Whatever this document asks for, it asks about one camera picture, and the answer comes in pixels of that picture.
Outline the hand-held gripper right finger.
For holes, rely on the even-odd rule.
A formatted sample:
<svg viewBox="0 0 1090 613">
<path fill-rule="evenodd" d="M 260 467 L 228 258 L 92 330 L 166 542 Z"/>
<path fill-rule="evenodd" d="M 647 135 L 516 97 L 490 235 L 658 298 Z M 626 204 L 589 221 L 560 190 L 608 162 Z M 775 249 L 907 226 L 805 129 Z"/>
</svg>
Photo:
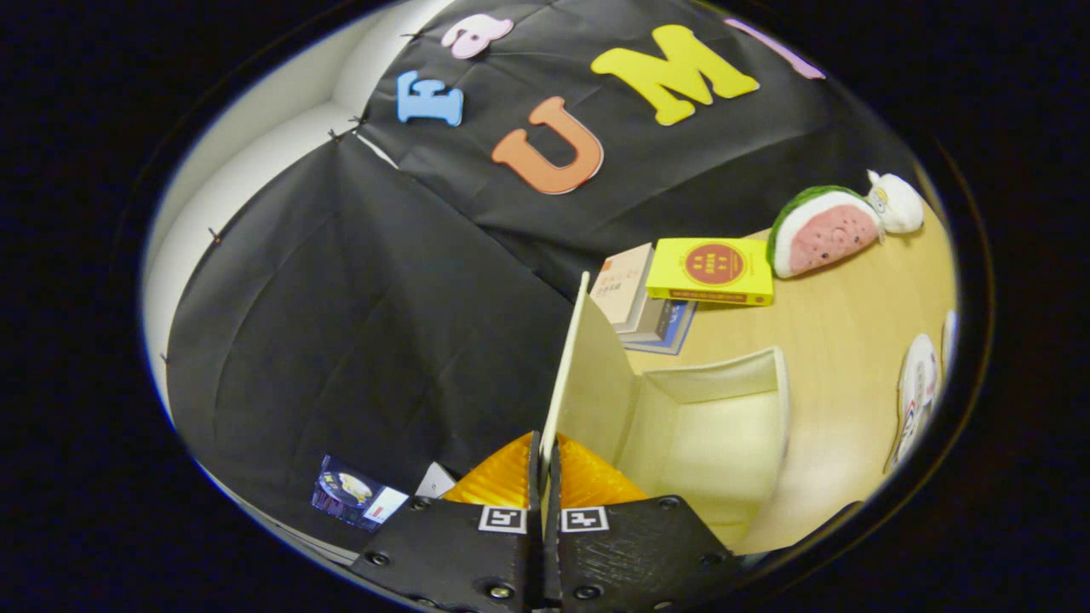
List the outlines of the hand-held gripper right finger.
<svg viewBox="0 0 1090 613">
<path fill-rule="evenodd" d="M 741 575 L 732 555 L 678 496 L 562 507 L 565 461 L 553 443 L 545 531 L 550 612 L 685 612 Z"/>
</svg>

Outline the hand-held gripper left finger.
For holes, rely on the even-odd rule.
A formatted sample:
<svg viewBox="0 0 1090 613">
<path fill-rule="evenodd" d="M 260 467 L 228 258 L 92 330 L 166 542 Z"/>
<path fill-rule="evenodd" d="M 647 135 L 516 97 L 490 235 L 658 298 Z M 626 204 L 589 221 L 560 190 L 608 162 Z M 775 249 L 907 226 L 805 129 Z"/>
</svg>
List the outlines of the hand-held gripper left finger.
<svg viewBox="0 0 1090 613">
<path fill-rule="evenodd" d="M 413 496 L 393 513 L 349 570 L 377 593 L 417 610 L 531 612 L 542 605 L 538 431 L 518 468 L 525 503 L 458 503 Z"/>
</svg>

